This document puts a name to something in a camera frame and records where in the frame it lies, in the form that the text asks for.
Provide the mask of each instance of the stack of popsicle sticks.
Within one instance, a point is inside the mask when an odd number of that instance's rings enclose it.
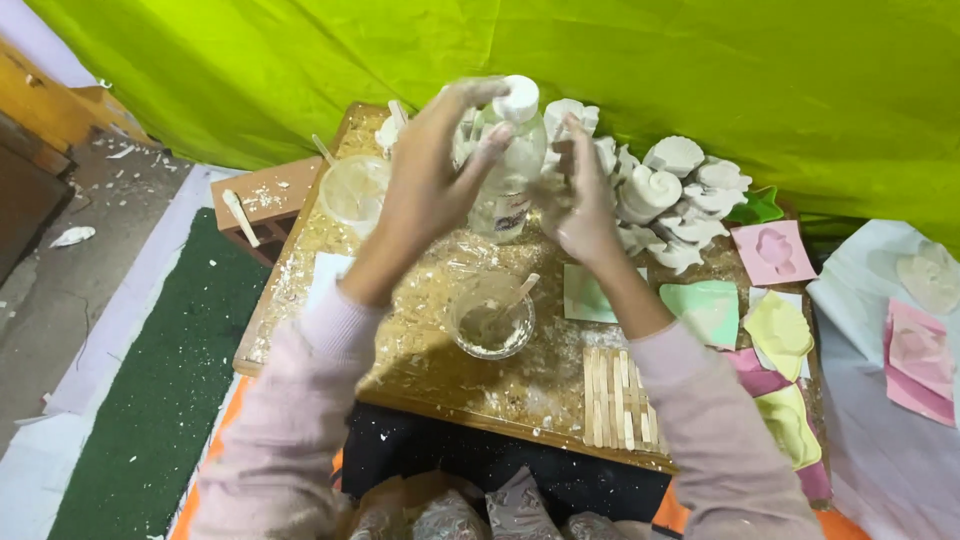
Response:
[[[626,351],[586,347],[584,388],[584,443],[668,453],[657,426],[657,412],[647,401],[640,373]]]

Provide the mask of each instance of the white bottle cap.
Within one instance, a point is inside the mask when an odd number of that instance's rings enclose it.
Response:
[[[493,112],[515,124],[522,124],[533,118],[540,105],[540,89],[537,88],[537,83],[522,75],[511,75],[503,81],[510,87],[510,95],[493,98]]]

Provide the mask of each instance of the concrete floor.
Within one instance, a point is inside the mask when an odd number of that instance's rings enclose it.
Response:
[[[80,197],[0,286],[0,306],[6,302],[0,307],[0,455],[16,432],[13,421],[40,414],[43,395],[53,392],[110,297],[123,293],[117,286],[192,166],[168,158],[177,167],[171,170],[156,162],[156,149],[107,160],[125,139],[102,140],[76,153],[70,180]],[[97,233],[73,246],[47,247],[76,226]]]

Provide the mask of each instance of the yellow silicone mold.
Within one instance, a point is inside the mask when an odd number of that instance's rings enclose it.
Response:
[[[791,382],[797,380],[806,354],[813,349],[813,335],[803,313],[770,291],[754,307],[743,328],[777,371]]]
[[[804,395],[796,384],[754,398],[763,423],[777,441],[780,451],[790,457],[794,471],[823,458],[823,450],[806,421]]]

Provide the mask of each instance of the green fabric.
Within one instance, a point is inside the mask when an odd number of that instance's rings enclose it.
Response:
[[[164,534],[269,274],[217,231],[212,209],[198,212],[97,412],[48,540]]]
[[[801,211],[904,219],[960,254],[948,0],[27,0],[179,154],[313,153],[353,100],[522,73],[642,155],[682,134]]]

